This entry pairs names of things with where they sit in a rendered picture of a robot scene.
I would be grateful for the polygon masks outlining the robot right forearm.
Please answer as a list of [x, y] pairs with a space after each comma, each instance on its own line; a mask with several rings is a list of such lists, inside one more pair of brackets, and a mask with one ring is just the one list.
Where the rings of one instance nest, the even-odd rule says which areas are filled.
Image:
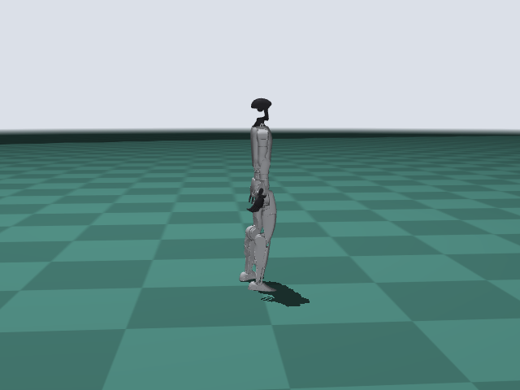
[[261, 166], [260, 166], [260, 171], [258, 172], [258, 174], [260, 175], [259, 189], [260, 188], [263, 189], [263, 193], [262, 193], [263, 196], [266, 196], [268, 194], [268, 192], [269, 192], [269, 190], [268, 190], [268, 187], [269, 187], [269, 179], [268, 179], [269, 167], [270, 167], [270, 161], [268, 159], [263, 159], [262, 163], [261, 163]]

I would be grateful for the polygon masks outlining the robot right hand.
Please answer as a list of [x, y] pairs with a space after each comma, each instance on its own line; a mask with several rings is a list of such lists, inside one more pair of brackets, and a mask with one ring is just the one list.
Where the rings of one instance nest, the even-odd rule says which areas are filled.
[[258, 212], [260, 210], [260, 208], [263, 207], [264, 198], [266, 198], [266, 196], [263, 196], [262, 193], [263, 193], [263, 188], [260, 188], [258, 191], [258, 198], [255, 200], [255, 202], [251, 208], [247, 208], [248, 211]]

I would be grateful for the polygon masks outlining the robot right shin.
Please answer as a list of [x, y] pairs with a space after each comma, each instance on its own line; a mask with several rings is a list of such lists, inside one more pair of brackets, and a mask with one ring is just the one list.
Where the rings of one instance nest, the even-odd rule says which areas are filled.
[[259, 285], [262, 285], [262, 278], [264, 276], [265, 269], [267, 266], [270, 243], [271, 240], [269, 241], [269, 245], [267, 246], [267, 240], [264, 236], [257, 236], [255, 239], [254, 265], [256, 266], [256, 284], [258, 282]]

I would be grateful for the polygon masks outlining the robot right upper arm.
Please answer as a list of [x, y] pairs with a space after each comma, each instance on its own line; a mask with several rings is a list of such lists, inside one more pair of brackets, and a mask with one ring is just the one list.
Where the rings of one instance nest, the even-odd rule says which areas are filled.
[[269, 140], [269, 132], [266, 129], [258, 129], [257, 141], [258, 141], [258, 165], [259, 166], [261, 166], [263, 159], [267, 159], [266, 154], [267, 154], [268, 140]]

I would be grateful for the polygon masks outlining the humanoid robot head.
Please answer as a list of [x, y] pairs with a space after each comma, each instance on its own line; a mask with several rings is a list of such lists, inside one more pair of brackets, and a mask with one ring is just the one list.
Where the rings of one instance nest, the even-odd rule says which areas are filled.
[[[253, 125], [253, 128], [260, 126], [260, 124], [264, 124], [264, 120], [267, 121], [269, 119], [268, 108], [270, 106], [271, 106], [271, 102], [265, 98], [258, 98], [252, 102], [252, 104], [251, 104], [252, 108], [257, 109], [259, 112], [262, 112], [264, 110], [264, 114], [265, 114], [264, 117], [257, 118], [257, 121]], [[266, 126], [266, 125], [264, 124], [263, 126]]]

